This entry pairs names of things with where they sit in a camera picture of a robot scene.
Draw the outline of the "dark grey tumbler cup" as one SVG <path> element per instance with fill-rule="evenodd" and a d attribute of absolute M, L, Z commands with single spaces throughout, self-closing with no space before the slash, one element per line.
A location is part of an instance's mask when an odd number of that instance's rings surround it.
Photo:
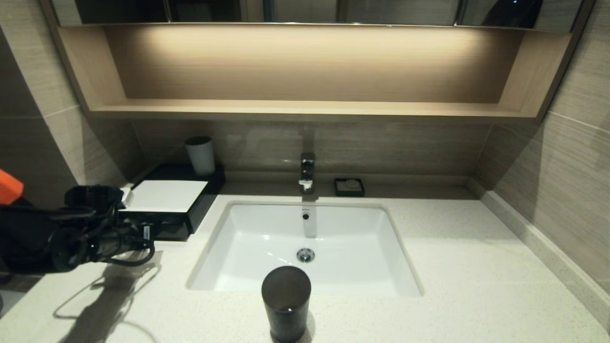
<path fill-rule="evenodd" d="M 278 267 L 264 278 L 262 300 L 272 338 L 279 343 L 296 343 L 306 330 L 312 283 L 294 266 Z"/>

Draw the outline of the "black tray box white lid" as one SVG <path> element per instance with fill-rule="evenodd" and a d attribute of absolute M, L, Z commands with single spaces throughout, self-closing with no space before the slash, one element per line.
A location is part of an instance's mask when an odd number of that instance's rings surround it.
<path fill-rule="evenodd" d="M 162 164 L 132 187 L 131 205 L 119 212 L 185 213 L 192 228 L 191 236 L 197 231 L 225 182 L 222 166 L 216 167 L 211 176 L 201 177 L 194 173 L 191 165 Z"/>

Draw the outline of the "white cup with dark rim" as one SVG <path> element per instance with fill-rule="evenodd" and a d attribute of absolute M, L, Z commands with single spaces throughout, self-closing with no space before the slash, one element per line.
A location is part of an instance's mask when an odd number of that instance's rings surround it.
<path fill-rule="evenodd" d="M 215 156 L 211 137 L 195 136 L 184 141 L 194 173 L 201 177 L 215 173 Z"/>

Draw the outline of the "chrome faucet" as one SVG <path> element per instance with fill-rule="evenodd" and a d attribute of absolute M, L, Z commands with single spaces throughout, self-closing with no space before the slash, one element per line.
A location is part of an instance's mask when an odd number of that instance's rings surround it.
<path fill-rule="evenodd" d="M 303 152 L 300 156 L 300 176 L 298 180 L 300 192 L 303 195 L 314 193 L 315 154 Z"/>

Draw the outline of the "black soap dish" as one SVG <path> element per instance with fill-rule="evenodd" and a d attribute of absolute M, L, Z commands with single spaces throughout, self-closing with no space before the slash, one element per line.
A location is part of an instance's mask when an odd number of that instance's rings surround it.
<path fill-rule="evenodd" d="M 361 179 L 356 179 L 360 180 L 362 186 L 361 189 L 357 190 L 347 189 L 345 187 L 345 180 L 348 180 L 348 178 L 337 178 L 334 180 L 334 189 L 337 197 L 364 197 L 366 195 Z"/>

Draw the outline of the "white ceramic sink basin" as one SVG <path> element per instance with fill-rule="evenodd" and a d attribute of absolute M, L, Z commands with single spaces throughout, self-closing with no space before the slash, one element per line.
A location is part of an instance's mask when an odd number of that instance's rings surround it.
<path fill-rule="evenodd" d="M 311 248 L 315 259 L 299 262 Z M 389 213 L 376 206 L 233 202 L 212 231 L 187 286 L 253 293 L 281 266 L 302 269 L 315 295 L 422 297 Z"/>

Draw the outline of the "mirror cabinet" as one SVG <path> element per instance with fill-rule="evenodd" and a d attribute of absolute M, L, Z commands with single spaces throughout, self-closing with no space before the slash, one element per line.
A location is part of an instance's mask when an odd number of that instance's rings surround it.
<path fill-rule="evenodd" d="M 61 26 L 255 22 L 570 32 L 584 0 L 49 0 Z"/>

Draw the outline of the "light wooden wall shelf niche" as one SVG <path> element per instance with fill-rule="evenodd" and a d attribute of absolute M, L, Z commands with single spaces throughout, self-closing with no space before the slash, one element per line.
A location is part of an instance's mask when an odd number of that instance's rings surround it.
<path fill-rule="evenodd" d="M 542 119 L 595 0 L 570 32 L 468 26 L 162 22 L 61 26 L 85 113 L 105 119 Z"/>

